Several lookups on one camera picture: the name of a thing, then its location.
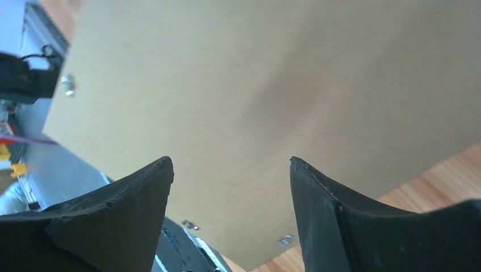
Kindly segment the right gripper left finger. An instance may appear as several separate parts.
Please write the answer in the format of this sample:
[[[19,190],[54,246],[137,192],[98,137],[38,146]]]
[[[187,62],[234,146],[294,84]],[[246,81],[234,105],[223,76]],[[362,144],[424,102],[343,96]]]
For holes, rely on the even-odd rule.
[[[43,211],[1,216],[1,270],[150,271],[173,180],[164,156]]]

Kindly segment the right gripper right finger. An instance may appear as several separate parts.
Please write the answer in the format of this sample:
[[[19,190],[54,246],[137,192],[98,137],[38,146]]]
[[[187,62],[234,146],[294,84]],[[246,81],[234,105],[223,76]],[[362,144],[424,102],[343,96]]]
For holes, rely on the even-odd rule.
[[[479,271],[480,200],[416,213],[369,198],[290,160],[306,271]]]

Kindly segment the brown backing board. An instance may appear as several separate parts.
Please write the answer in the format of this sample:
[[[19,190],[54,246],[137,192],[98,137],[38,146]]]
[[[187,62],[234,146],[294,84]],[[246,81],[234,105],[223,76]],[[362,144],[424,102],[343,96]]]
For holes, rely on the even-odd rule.
[[[296,236],[290,158],[377,198],[480,139],[479,1],[84,1],[44,133],[251,271]]]

